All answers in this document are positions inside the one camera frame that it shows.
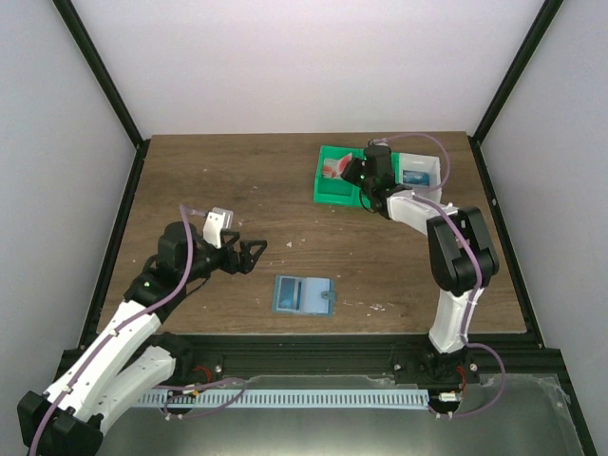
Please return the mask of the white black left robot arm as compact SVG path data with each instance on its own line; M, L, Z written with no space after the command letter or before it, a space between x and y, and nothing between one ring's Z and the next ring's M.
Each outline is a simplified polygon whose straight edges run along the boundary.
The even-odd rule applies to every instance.
M167 225L158 250L132 281L123 302L79 359L42 393L27 392L17 406L22 439L31 455L94 455L113 426L147 391L193 394L191 345L158 330L215 271L249 274L268 244L243 240L212 213L203 229Z

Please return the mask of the blue card holder wallet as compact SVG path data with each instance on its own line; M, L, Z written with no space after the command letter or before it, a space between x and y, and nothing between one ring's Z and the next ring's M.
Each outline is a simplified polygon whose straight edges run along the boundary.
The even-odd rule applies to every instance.
M280 311L276 307L279 280L282 277L301 278L303 280L300 310L295 312ZM325 277L299 277L278 275L275 278L272 310L280 314L332 316L337 294L334 281Z

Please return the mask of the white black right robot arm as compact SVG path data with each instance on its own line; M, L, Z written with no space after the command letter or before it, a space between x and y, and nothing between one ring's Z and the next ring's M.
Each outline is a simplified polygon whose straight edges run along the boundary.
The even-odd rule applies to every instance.
M434 351L423 357L422 370L428 380L445 382L456 371L452 353L467 346L475 307L499 271L498 255L481 210L445 205L399 183L391 150L384 144L371 144L361 158L349 159L341 178L360 190L372 212L427 237L431 273L440 294L428 332Z

